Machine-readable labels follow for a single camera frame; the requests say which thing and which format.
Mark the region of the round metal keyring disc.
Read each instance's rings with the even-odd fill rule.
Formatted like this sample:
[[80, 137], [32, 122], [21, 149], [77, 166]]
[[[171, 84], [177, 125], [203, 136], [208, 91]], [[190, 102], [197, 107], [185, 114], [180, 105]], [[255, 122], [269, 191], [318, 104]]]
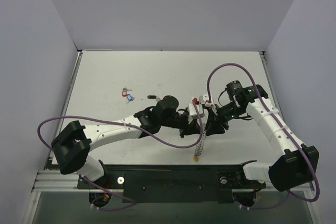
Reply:
[[203, 133], [200, 142], [196, 145], [194, 156], [197, 156], [198, 158], [201, 156], [203, 148], [204, 148], [204, 141], [206, 139], [206, 130], [205, 130], [205, 124], [203, 124]]

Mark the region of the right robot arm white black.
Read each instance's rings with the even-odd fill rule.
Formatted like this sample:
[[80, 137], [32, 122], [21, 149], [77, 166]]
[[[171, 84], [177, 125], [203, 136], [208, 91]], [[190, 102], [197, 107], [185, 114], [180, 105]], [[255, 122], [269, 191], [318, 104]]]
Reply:
[[313, 181], [319, 152], [293, 134], [263, 87], [257, 84], [244, 88], [239, 81], [232, 81], [225, 90], [230, 102], [224, 106], [213, 103], [207, 94], [200, 97], [200, 103], [209, 112], [207, 135], [223, 134], [229, 128], [230, 120], [247, 114], [265, 135], [276, 158], [273, 164], [258, 161], [244, 163], [234, 175], [236, 184], [246, 187], [253, 180], [258, 180], [272, 183], [278, 191], [285, 191]]

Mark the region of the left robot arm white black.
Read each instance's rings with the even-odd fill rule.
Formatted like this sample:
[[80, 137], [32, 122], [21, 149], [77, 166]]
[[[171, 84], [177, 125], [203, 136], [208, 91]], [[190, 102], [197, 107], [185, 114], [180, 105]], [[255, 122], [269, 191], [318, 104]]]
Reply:
[[108, 175], [103, 162], [89, 155], [92, 150], [118, 141], [152, 136], [161, 127], [178, 129], [181, 137], [200, 133], [198, 120], [204, 116], [200, 102], [193, 99], [181, 113], [178, 106], [178, 100], [167, 95], [155, 106], [116, 122], [82, 125], [76, 120], [68, 123], [51, 144], [60, 172], [63, 175], [78, 172], [96, 188], [102, 188], [108, 182]]

